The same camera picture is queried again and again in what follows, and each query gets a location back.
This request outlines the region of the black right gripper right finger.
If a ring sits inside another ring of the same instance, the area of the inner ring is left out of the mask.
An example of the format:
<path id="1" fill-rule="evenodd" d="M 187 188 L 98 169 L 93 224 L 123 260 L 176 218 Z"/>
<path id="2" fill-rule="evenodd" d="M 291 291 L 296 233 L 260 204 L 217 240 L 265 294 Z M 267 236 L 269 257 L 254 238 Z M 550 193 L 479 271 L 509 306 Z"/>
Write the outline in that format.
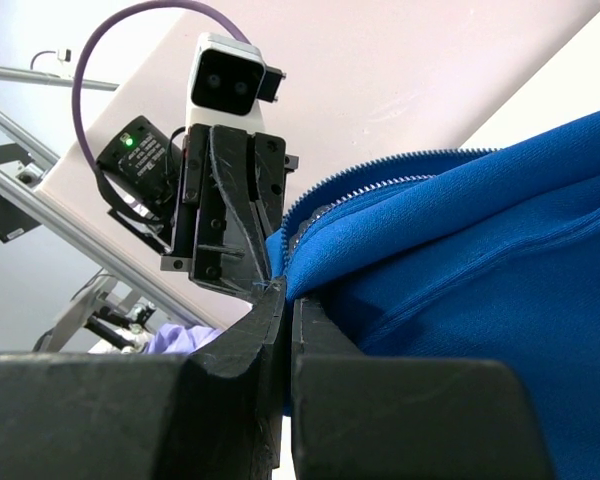
<path id="1" fill-rule="evenodd" d="M 300 479 L 551 479 L 523 383 L 506 365 L 363 354 L 314 298 L 292 320 Z"/>

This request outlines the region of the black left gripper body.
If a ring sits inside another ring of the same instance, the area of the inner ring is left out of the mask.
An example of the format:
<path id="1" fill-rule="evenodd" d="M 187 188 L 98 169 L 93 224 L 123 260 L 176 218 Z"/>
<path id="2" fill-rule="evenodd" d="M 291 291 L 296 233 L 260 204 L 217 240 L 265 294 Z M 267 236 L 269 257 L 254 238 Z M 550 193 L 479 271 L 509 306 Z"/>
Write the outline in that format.
<path id="1" fill-rule="evenodd" d="M 166 135 L 146 117 L 125 126 L 99 154 L 98 177 L 130 194 L 129 218 L 120 197 L 109 214 L 161 257 L 160 268 L 183 273 L 197 286 L 232 293 L 221 282 L 218 247 L 226 229 L 225 207 L 212 175 L 212 127 L 196 124 Z M 285 148 L 285 186 L 298 167 Z"/>

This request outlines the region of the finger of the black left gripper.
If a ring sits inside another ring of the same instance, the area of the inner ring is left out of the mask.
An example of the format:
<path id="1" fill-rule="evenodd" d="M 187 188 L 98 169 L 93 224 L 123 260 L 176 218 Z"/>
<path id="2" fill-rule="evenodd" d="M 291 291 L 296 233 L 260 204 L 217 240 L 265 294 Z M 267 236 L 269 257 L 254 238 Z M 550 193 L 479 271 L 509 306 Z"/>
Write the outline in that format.
<path id="1" fill-rule="evenodd" d="M 226 229 L 218 247 L 223 287 L 242 300 L 257 300 L 271 278 L 265 259 L 254 137 L 244 130 L 216 125 L 210 130 L 213 179 L 225 207 Z"/>
<path id="2" fill-rule="evenodd" d="M 255 133 L 247 140 L 247 177 L 249 199 L 256 225 L 254 253 L 262 277 L 271 278 L 266 239 L 281 226 L 285 186 L 285 141 Z"/>

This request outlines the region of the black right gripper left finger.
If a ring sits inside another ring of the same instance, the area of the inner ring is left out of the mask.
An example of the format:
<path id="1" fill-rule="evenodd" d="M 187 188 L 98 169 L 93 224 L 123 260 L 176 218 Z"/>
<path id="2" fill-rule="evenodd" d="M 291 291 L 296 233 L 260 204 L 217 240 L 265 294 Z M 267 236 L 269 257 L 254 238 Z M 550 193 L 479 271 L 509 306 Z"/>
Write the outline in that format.
<path id="1" fill-rule="evenodd" d="M 0 479 L 268 479 L 286 283 L 190 355 L 0 354 Z"/>

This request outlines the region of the blue jacket white lining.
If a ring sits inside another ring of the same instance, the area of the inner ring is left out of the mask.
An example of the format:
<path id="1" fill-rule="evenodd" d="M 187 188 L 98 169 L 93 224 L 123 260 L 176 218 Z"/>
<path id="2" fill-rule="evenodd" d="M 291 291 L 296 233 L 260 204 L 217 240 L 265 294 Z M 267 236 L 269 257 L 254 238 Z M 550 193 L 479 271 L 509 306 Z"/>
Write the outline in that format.
<path id="1" fill-rule="evenodd" d="M 287 299 L 317 294 L 367 354 L 510 366 L 558 477 L 600 479 L 600 111 L 504 149 L 348 168 L 266 248 Z"/>

